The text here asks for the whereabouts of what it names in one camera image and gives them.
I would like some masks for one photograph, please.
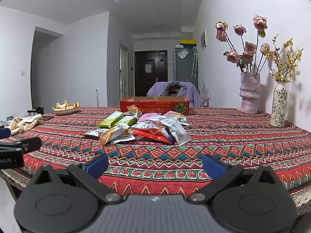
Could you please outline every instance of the zigzag pattern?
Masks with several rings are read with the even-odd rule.
[[[83,137],[95,129],[115,107],[81,108],[70,116],[55,116],[44,125],[5,141],[39,136],[39,151],[24,156],[25,167],[16,169],[24,177],[44,163],[65,168],[73,162],[87,162],[107,154],[109,168],[99,181],[120,194],[190,195],[211,181],[202,170],[202,157],[213,155],[225,163],[246,168],[269,164],[290,191],[301,190],[311,178],[311,135],[286,123],[271,127],[270,115],[248,115],[236,109],[192,108],[187,132],[192,140],[183,146],[134,140],[105,147]]]

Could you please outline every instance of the green snack package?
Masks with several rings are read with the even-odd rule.
[[[136,117],[133,116],[125,116],[123,117],[119,122],[117,122],[115,125],[119,124],[119,123],[125,123],[128,126],[131,126],[135,121],[137,120]]]
[[[108,116],[104,121],[102,121],[101,123],[99,123],[97,125],[97,127],[99,128],[112,128],[113,126],[116,125],[116,123],[121,120],[123,117],[125,116],[124,113],[119,112],[119,111],[115,111],[114,113],[112,113],[110,116]]]

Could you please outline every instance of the gray gripper base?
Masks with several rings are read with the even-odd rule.
[[[124,203],[106,206],[81,233],[230,233],[204,205],[182,195],[129,195]]]

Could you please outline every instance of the green fruit graphic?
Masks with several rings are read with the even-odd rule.
[[[178,112],[178,113],[180,113],[180,114],[183,114],[183,113],[186,112],[187,106],[186,106],[184,103],[179,102],[179,103],[177,103],[177,104],[175,105],[174,110],[175,110],[175,112]]]

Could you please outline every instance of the dark brown door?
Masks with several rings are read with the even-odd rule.
[[[167,51],[136,51],[135,96],[146,96],[160,81],[167,81]]]

